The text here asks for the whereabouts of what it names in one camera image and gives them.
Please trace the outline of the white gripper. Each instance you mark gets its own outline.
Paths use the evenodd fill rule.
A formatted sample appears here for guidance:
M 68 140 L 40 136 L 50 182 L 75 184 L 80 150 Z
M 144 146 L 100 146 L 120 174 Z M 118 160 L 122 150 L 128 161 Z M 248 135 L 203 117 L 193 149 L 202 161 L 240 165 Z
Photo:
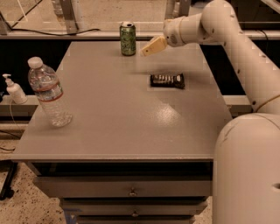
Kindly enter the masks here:
M 163 51 L 167 44 L 172 47 L 182 46 L 184 43 L 180 36 L 181 17 L 174 19 L 166 19 L 164 21 L 164 36 L 156 36 L 152 38 L 142 49 L 143 56 L 149 56 L 154 53 Z

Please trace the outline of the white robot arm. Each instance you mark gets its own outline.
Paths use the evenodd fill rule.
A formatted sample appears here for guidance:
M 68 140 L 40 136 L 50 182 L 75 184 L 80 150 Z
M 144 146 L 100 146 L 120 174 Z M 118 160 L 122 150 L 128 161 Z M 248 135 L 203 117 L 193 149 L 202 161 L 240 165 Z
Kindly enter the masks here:
M 231 4 L 212 0 L 200 14 L 165 20 L 141 52 L 208 41 L 222 45 L 253 109 L 218 136 L 213 224 L 280 224 L 280 69 L 244 34 Z

